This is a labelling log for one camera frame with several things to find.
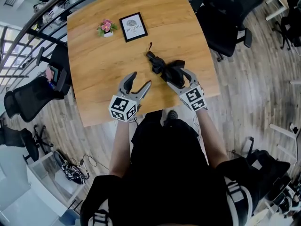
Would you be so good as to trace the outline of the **black bag on chair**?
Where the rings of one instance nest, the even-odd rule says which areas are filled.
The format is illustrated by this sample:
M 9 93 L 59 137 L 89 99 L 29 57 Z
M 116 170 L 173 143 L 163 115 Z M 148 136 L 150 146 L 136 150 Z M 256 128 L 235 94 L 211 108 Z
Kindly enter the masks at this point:
M 274 201 L 291 182 L 287 174 L 290 163 L 273 158 L 266 150 L 254 150 L 246 161 L 251 167 L 251 184 L 259 201 Z

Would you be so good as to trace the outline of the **person's black clothing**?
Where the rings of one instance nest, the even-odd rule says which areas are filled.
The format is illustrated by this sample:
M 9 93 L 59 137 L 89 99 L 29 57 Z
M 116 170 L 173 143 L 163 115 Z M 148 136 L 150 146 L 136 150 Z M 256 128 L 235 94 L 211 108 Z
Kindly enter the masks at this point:
M 130 139 L 122 178 L 95 177 L 81 226 L 245 225 L 258 204 L 251 167 L 238 158 L 209 165 L 204 142 L 181 119 L 145 115 Z

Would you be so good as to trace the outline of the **pink flowers in white pot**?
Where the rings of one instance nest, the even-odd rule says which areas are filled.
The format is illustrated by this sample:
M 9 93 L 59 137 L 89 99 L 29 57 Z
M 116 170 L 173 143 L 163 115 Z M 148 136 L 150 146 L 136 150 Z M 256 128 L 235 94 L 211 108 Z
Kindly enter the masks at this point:
M 112 36 L 117 29 L 118 27 L 115 23 L 109 19 L 104 19 L 96 30 L 99 36 L 107 38 Z

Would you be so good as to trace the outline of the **black swivel office chair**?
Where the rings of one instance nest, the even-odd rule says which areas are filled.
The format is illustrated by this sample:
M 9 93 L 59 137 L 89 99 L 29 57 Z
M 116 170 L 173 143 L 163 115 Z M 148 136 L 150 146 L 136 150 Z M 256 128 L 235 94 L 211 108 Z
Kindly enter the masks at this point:
M 287 50 L 290 50 L 290 44 L 294 47 L 301 47 L 301 10 L 299 10 L 297 0 L 288 0 L 288 5 L 288 15 L 282 17 L 280 23 L 276 21 L 272 31 L 282 36 L 280 49 L 287 44 Z

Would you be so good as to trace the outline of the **person's right forearm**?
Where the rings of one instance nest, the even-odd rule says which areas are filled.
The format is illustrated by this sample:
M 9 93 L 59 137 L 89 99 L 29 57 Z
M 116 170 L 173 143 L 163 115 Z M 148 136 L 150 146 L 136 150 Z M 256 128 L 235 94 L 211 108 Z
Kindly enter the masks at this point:
M 208 111 L 204 108 L 199 109 L 196 111 L 196 116 L 200 125 L 208 163 L 211 167 L 216 168 L 222 162 L 229 160 L 226 146 Z

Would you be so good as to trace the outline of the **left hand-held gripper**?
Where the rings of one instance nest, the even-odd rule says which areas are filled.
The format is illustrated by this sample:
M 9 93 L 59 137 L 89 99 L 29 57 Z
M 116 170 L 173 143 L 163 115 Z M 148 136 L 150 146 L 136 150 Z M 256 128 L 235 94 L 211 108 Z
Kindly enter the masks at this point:
M 130 92 L 137 72 L 127 75 L 119 84 L 116 95 L 113 95 L 109 105 L 112 118 L 119 121 L 129 121 L 140 108 L 140 101 L 151 87 L 151 81 L 146 82 L 137 92 Z

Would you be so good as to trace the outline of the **person's left forearm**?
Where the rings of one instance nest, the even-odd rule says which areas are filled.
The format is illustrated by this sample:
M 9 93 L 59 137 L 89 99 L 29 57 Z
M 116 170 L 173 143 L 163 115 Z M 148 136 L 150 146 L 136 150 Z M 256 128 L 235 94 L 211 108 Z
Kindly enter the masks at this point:
M 129 122 L 118 121 L 109 174 L 122 178 L 130 167 L 130 156 Z

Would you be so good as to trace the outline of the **white low cabinet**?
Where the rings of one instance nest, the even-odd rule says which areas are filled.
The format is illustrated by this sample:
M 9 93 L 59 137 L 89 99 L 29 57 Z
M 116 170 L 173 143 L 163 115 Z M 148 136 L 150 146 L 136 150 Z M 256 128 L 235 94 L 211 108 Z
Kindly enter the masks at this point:
M 59 217 L 69 209 L 85 186 L 65 177 L 53 152 L 27 165 L 26 171 L 31 189 Z

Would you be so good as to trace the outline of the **black metal railing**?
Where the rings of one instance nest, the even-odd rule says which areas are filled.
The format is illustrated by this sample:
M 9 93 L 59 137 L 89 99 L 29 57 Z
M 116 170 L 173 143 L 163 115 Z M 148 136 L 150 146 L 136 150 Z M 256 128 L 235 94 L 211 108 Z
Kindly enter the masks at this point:
M 66 43 L 67 17 L 95 0 L 49 0 L 36 3 L 33 15 L 22 29 L 0 24 L 0 88 L 8 89 L 29 80 L 38 50 L 51 54 L 58 43 Z

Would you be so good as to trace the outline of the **black framed picture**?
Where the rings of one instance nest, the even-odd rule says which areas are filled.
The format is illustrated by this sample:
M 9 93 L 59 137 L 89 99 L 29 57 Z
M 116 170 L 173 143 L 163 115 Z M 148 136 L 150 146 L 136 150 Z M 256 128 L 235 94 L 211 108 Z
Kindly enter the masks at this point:
M 125 42 L 148 36 L 141 13 L 137 12 L 119 19 Z

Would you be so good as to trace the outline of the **wooden table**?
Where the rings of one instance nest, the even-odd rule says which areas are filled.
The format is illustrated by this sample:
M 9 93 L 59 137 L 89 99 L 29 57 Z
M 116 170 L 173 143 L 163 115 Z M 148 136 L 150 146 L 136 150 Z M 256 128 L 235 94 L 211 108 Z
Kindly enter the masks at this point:
M 141 14 L 147 36 L 126 42 L 121 28 L 108 38 L 97 34 L 104 19 L 119 25 L 121 18 L 134 13 Z M 97 0 L 68 17 L 67 45 L 76 102 L 86 127 L 111 121 L 111 97 L 132 72 L 137 72 L 133 91 L 152 82 L 139 113 L 180 104 L 178 96 L 153 73 L 148 50 L 167 63 L 185 61 L 207 98 L 220 93 L 209 47 L 188 0 Z

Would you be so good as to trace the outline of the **black umbrella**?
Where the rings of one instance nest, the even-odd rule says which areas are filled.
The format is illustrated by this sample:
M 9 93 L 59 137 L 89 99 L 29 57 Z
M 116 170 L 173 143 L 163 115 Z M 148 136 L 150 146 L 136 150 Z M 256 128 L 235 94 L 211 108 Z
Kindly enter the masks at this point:
M 146 57 L 152 64 L 152 71 L 155 74 L 161 74 L 161 78 L 165 82 L 175 84 L 177 87 L 182 88 L 185 84 L 184 76 L 181 69 L 185 67 L 185 61 L 175 60 L 170 63 L 166 63 L 162 58 L 156 56 L 151 52 L 152 42 L 150 42 Z

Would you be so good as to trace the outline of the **black mesh office chair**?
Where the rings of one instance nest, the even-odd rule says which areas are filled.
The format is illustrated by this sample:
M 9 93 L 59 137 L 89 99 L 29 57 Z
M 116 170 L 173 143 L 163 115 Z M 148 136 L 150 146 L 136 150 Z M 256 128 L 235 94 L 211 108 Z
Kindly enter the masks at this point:
M 247 48 L 252 44 L 252 32 L 244 27 L 246 16 L 263 0 L 191 0 L 190 5 L 198 19 L 208 47 L 219 55 L 233 56 L 238 43 Z

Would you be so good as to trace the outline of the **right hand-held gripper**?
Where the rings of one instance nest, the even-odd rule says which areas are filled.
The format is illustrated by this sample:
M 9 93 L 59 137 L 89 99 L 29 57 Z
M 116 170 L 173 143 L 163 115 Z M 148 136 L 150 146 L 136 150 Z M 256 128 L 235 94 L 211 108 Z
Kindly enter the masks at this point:
M 198 80 L 196 75 L 188 70 L 182 69 L 183 75 L 188 79 L 190 85 L 190 90 L 187 91 L 187 87 L 178 87 L 171 82 L 167 82 L 167 85 L 180 96 L 182 102 L 192 111 L 196 112 L 202 108 L 207 109 L 207 104 L 205 101 L 204 93 L 200 85 L 198 85 Z

